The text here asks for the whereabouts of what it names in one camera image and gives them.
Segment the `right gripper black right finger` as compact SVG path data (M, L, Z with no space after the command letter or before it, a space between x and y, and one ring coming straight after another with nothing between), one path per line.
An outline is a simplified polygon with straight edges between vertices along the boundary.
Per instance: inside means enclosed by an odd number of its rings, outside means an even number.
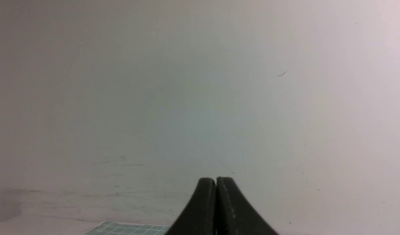
M218 177L215 226L218 235L277 235L248 202L233 178Z

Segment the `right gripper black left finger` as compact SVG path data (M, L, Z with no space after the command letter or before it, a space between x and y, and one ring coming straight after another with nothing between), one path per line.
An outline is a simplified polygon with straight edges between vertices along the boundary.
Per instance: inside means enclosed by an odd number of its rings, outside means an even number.
M212 178L200 178L190 200L167 235L215 235L215 204L215 181Z

